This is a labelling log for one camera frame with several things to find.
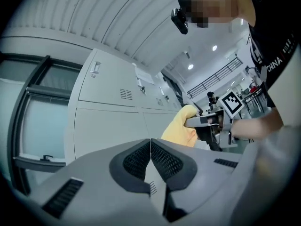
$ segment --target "locker door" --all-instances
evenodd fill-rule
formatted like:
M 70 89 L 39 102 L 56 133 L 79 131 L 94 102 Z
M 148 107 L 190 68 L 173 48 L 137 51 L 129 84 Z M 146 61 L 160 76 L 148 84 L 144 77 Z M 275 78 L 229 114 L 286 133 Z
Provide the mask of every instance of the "locker door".
M 168 110 L 179 111 L 181 109 L 181 105 L 180 105 L 174 91 L 167 85 L 167 83 L 161 84 L 161 88 L 163 90 L 164 95 L 168 96 L 168 98 L 169 98 L 169 100 L 166 101 Z
M 161 94 L 159 86 L 141 80 L 145 93 L 139 91 L 139 106 L 146 109 L 166 110 L 167 102 Z
M 74 150 L 76 158 L 125 142 L 150 138 L 142 113 L 76 110 Z
M 175 117 L 175 114 L 143 113 L 143 115 L 151 138 L 161 138 L 163 132 Z
M 138 92 L 134 66 L 99 50 L 87 71 L 79 100 L 135 106 Z

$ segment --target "person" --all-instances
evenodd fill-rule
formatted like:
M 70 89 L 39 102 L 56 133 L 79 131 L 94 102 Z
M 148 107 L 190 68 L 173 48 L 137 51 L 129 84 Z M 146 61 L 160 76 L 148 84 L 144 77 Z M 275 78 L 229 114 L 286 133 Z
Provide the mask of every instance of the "person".
M 257 87 L 256 86 L 250 86 L 251 87 L 251 89 L 250 89 L 250 93 L 253 93 L 254 91 L 256 91 L 257 90 Z
M 214 109 L 214 105 L 217 103 L 219 97 L 214 97 L 213 92 L 207 93 L 208 99 L 209 99 L 209 108 L 212 111 Z
M 251 58 L 269 89 L 289 63 L 299 63 L 291 62 L 293 54 L 300 53 L 296 16 L 300 7 L 298 1 L 188 0 L 188 8 L 184 12 L 198 27 L 209 27 L 210 23 L 229 23 L 235 18 L 247 21 Z M 268 107 L 272 108 L 270 113 L 256 119 L 234 121 L 231 129 L 233 136 L 263 139 L 283 126 L 273 101 L 268 94 L 266 97 Z
M 243 97 L 238 92 L 236 92 L 236 94 L 237 94 L 239 99 L 241 99 L 241 100 L 243 99 Z

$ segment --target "window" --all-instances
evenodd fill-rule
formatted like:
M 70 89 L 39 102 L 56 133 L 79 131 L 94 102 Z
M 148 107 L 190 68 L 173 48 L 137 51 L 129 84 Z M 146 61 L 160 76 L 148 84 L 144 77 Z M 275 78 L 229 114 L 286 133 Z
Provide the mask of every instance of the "window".
M 37 64 L 4 60 L 0 64 L 0 168 L 10 180 L 7 138 L 10 118 L 24 82 Z
M 72 90 L 78 75 L 79 70 L 54 65 L 49 68 L 40 85 L 57 89 Z
M 22 126 L 20 152 L 43 158 L 64 156 L 68 100 L 30 96 Z
M 82 65 L 1 54 L 0 166 L 25 195 L 66 165 L 69 98 Z

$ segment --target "black mesh pad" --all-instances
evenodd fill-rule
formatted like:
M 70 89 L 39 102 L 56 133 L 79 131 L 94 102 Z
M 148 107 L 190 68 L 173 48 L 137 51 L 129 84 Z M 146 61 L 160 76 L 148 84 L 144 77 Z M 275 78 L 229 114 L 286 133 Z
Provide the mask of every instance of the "black mesh pad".
M 114 156 L 109 165 L 110 174 L 125 190 L 150 195 L 150 185 L 144 182 L 150 159 L 150 140 L 146 139 Z
M 129 174 L 144 181 L 150 158 L 150 145 L 146 144 L 127 156 L 123 161 L 123 167 Z
M 169 190 L 183 190 L 194 179 L 198 167 L 189 156 L 152 139 L 151 160 Z
M 151 160 L 164 181 L 177 174 L 183 168 L 183 162 L 156 144 L 151 145 Z

